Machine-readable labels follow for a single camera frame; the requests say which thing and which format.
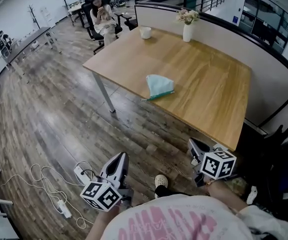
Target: curved partition wall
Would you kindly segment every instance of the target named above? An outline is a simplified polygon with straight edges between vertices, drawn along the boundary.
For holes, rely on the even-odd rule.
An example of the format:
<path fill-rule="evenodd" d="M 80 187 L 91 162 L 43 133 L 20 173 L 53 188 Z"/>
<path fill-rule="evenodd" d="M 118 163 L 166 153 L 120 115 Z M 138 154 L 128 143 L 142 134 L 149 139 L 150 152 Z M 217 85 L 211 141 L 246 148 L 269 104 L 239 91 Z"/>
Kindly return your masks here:
<path fill-rule="evenodd" d="M 138 25 L 182 35 L 176 22 L 178 6 L 140 2 L 135 6 Z M 261 40 L 217 17 L 201 13 L 193 39 L 213 47 L 252 69 L 246 119 L 267 133 L 288 126 L 288 61 Z"/>

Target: pink print on shirt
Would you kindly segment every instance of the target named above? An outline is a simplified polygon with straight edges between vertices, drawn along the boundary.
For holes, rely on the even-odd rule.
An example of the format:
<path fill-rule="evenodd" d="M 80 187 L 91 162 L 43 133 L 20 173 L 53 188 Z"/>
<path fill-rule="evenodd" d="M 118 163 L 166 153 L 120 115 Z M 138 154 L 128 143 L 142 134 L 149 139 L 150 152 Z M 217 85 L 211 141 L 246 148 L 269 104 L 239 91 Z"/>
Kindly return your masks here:
<path fill-rule="evenodd" d="M 175 208 L 164 214 L 161 208 L 151 206 L 128 219 L 128 228 L 119 229 L 118 240 L 209 240 L 216 225 L 207 214 L 190 211 L 183 215 Z"/>

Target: long gray table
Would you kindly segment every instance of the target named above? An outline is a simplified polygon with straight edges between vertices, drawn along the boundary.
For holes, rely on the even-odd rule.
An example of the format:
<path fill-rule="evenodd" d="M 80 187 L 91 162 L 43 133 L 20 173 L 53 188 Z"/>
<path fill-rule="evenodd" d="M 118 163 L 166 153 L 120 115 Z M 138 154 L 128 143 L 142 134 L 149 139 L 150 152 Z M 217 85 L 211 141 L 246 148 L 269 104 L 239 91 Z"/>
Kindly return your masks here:
<path fill-rule="evenodd" d="M 18 66 L 18 64 L 16 63 L 15 59 L 28 47 L 30 46 L 33 42 L 36 41 L 36 39 L 38 39 L 41 36 L 44 36 L 48 45 L 50 46 L 50 48 L 53 48 L 53 45 L 50 43 L 50 38 L 46 35 L 46 33 L 50 30 L 50 27 L 46 26 L 46 27 L 42 27 L 41 29 L 37 30 L 35 33 L 33 33 L 30 37 L 28 37 L 26 40 L 24 40 L 20 46 L 18 46 L 17 48 L 15 48 L 9 55 L 8 58 L 4 59 L 5 62 L 7 63 L 6 67 L 8 68 L 8 65 L 12 65 L 15 70 L 17 70 L 17 72 L 20 75 L 24 75 L 23 70 Z M 58 46 L 58 43 L 56 41 L 55 36 L 53 35 L 53 33 L 50 31 L 50 36 L 52 38 L 52 40 L 54 41 L 54 45 L 57 48 L 57 51 L 59 53 L 61 53 L 61 50 Z"/>

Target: teal cloth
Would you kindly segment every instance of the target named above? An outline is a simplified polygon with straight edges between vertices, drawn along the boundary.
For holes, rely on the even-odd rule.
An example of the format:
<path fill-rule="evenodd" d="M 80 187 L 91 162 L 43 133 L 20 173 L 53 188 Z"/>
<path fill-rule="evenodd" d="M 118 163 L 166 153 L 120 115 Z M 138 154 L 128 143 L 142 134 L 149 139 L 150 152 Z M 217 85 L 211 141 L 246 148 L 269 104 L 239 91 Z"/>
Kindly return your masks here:
<path fill-rule="evenodd" d="M 172 94 L 174 92 L 174 81 L 164 76 L 150 74 L 146 77 L 150 97 L 145 101 L 151 101 L 161 96 Z"/>

